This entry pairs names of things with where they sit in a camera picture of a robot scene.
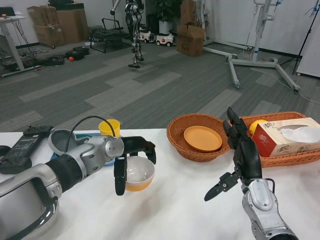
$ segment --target floor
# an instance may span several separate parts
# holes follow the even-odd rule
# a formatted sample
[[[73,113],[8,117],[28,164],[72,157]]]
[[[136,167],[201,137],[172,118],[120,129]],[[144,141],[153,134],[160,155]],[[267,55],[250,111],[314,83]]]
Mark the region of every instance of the floor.
[[[54,53],[72,47],[57,47]],[[210,47],[248,58],[239,48],[217,43]],[[236,66],[241,82],[236,90],[221,55],[204,52],[189,57],[175,47],[143,44],[145,61],[140,69],[132,69],[127,67],[132,63],[129,48],[90,52],[80,61],[1,78],[0,132],[23,131],[28,125],[71,129],[90,115],[118,119],[123,129],[166,128],[172,119],[187,113],[225,119],[229,106],[240,116],[297,111],[320,121],[319,104],[294,94],[268,74]],[[265,52],[260,57],[277,57],[280,63],[288,59]],[[293,63],[284,68],[290,73]],[[259,70],[279,77],[273,69]],[[320,101],[319,79],[292,78],[303,96]],[[96,130],[99,122],[89,119],[77,129]]]

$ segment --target toy car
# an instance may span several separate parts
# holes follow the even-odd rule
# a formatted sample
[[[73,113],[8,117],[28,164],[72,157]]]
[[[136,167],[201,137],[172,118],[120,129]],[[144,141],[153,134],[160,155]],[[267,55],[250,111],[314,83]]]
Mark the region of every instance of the toy car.
[[[171,32],[170,34],[159,33],[156,36],[156,44],[167,45],[168,47],[176,45],[176,36]]]
[[[142,26],[140,27],[140,41],[145,43],[153,43],[155,41],[155,35]]]

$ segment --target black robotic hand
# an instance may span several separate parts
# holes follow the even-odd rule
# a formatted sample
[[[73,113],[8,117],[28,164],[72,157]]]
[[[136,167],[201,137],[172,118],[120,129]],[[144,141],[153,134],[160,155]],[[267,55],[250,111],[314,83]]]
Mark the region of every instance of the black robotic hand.
[[[242,118],[233,111],[231,107],[227,110],[229,122],[223,122],[225,134],[228,137],[228,144],[231,149],[235,149],[233,162],[234,172],[226,172],[220,177],[220,181],[211,188],[204,197],[209,201],[221,192],[229,191],[238,183],[249,185],[251,179],[262,178],[262,167],[256,144],[248,136],[248,128]]]

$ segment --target brown wicker basket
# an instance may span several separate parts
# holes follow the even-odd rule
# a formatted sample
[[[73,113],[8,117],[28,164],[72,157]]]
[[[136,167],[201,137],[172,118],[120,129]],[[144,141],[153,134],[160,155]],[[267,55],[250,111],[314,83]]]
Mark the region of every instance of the brown wicker basket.
[[[243,116],[241,117],[246,126],[250,125],[256,120],[267,120],[267,121],[278,121],[278,120],[287,120],[287,119],[301,119],[306,118],[305,115],[295,112],[279,112],[279,113],[270,113],[254,116]],[[260,156],[261,165],[263,168],[268,167],[280,167],[280,166],[293,166],[299,164],[308,164],[317,160],[320,160],[320,150],[299,152],[294,154],[288,154],[283,156],[271,156],[271,157],[262,157]]]
[[[191,126],[204,126],[215,130],[222,138],[221,149],[216,152],[204,153],[189,146],[184,138],[184,132]],[[168,125],[166,135],[182,157],[195,162],[209,162],[230,149],[223,121],[206,114],[192,113],[175,118]]]

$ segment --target yellow cup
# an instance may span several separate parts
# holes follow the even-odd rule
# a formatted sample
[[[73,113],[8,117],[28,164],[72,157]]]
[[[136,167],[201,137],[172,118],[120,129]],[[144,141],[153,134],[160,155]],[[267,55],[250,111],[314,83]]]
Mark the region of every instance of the yellow cup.
[[[107,121],[113,127],[116,137],[120,137],[120,122],[115,119],[107,119]],[[102,136],[113,136],[110,126],[105,121],[100,122],[99,130]]]

